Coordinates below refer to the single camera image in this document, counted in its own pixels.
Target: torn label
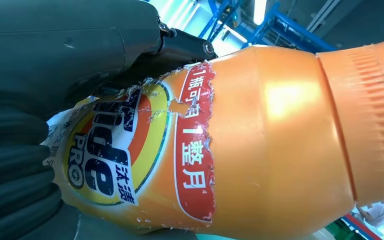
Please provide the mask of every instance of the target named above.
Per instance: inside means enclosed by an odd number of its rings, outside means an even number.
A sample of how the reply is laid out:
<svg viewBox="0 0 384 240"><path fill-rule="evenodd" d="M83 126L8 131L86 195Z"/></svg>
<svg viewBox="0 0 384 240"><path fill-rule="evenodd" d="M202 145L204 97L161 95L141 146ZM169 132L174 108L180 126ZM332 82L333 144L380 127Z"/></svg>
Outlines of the torn label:
<svg viewBox="0 0 384 240"><path fill-rule="evenodd" d="M148 79L123 93L88 105L67 134L62 172L78 196L97 205L139 206L170 132L168 87Z"/></svg>
<svg viewBox="0 0 384 240"><path fill-rule="evenodd" d="M213 88L210 81L215 74L211 64L192 66L186 75L178 97L189 105L185 115L175 119L174 176L178 204L189 217L200 222L211 222L215 212L213 156L207 133L212 114Z"/></svg>

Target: metal bolt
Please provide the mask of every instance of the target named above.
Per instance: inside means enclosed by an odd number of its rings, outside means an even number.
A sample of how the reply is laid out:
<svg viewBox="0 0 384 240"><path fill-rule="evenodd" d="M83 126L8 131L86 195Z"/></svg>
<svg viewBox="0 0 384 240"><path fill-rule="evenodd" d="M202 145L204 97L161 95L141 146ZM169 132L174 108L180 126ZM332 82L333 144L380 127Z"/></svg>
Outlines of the metal bolt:
<svg viewBox="0 0 384 240"><path fill-rule="evenodd" d="M208 55L211 55L214 53L214 48L213 48L213 45L209 42L204 42L204 44L202 45L203 48L204 48L204 52Z"/></svg>

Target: blue metal frame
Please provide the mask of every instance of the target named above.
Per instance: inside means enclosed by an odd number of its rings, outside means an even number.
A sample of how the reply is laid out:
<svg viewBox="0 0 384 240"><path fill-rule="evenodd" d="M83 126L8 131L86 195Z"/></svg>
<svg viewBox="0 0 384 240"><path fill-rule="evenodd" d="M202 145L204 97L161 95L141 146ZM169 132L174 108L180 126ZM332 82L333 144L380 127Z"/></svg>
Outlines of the blue metal frame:
<svg viewBox="0 0 384 240"><path fill-rule="evenodd" d="M265 16L264 21L254 30L242 48L248 47L249 44L260 42L267 32L272 30L303 51L317 53L336 50L335 47L327 44L318 36L307 31L303 26L280 12L279 5L278 2L274 4Z"/></svg>
<svg viewBox="0 0 384 240"><path fill-rule="evenodd" d="M229 14L227 17L224 19L224 21L217 27L215 30L216 26L218 25L217 22L212 26L211 31L209 32L208 36L208 41L212 42L214 39L216 39L217 35L222 31L223 26L230 21L230 19L235 15L236 10L241 7L242 0L238 0L235 6L230 10Z"/></svg>
<svg viewBox="0 0 384 240"><path fill-rule="evenodd" d="M211 26L213 26L213 29L215 28L215 26L217 24L217 20L220 19L223 11L225 10L225 8L228 6L229 3L230 3L230 0L224 0L221 3L220 7L217 8L216 0L208 0L208 4L209 4L209 7L211 8L211 10L213 12L213 15L212 15L212 18L209 20L209 22L205 25L204 29L199 34L199 36L198 36L199 38L203 38L204 35L207 33L207 31L211 28Z"/></svg>

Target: tide logo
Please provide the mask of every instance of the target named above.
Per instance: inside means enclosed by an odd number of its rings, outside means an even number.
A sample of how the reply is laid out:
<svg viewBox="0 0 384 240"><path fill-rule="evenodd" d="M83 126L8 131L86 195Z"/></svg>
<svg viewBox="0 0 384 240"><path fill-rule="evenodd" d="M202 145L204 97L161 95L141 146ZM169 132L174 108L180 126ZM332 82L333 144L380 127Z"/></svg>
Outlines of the tide logo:
<svg viewBox="0 0 384 240"><path fill-rule="evenodd" d="M73 128L63 153L73 191L98 205L138 205L170 130L170 95L164 84L148 84L122 100L96 103Z"/></svg>

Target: fluorescent light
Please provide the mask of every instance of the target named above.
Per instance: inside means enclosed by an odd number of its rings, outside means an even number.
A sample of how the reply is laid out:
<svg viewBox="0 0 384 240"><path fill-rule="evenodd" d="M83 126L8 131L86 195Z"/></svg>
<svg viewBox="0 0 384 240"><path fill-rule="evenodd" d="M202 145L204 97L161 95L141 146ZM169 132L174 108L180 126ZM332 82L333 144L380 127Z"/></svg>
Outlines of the fluorescent light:
<svg viewBox="0 0 384 240"><path fill-rule="evenodd" d="M264 21L267 0L254 0L254 23L260 25Z"/></svg>
<svg viewBox="0 0 384 240"><path fill-rule="evenodd" d="M177 8L176 12L173 14L173 16L171 17L170 21L168 21L168 23L167 23L167 26L169 28L174 27L173 24L178 19L180 13L182 12L183 8L186 6L187 3L188 3L188 0L183 0L183 2Z"/></svg>
<svg viewBox="0 0 384 240"><path fill-rule="evenodd" d="M188 25L188 23L191 21L191 19L194 17L195 13L197 12L197 10L201 7L201 3L198 3L195 8L192 10L192 13L189 14L189 17L187 18L186 22L183 24L183 26L181 26L180 30L184 30L186 28L186 26Z"/></svg>
<svg viewBox="0 0 384 240"><path fill-rule="evenodd" d="M174 2L174 0L167 0L165 5L162 7L161 12L159 13L159 16L160 16L162 22L166 18L166 14L169 11L170 6L172 5L173 2Z"/></svg>
<svg viewBox="0 0 384 240"><path fill-rule="evenodd" d="M183 11L183 14L177 20L176 24L174 25L175 28L178 28L182 24L183 20L186 18L186 14L189 13L189 11L193 6L194 6L194 3L191 1L189 5L187 5L186 9Z"/></svg>

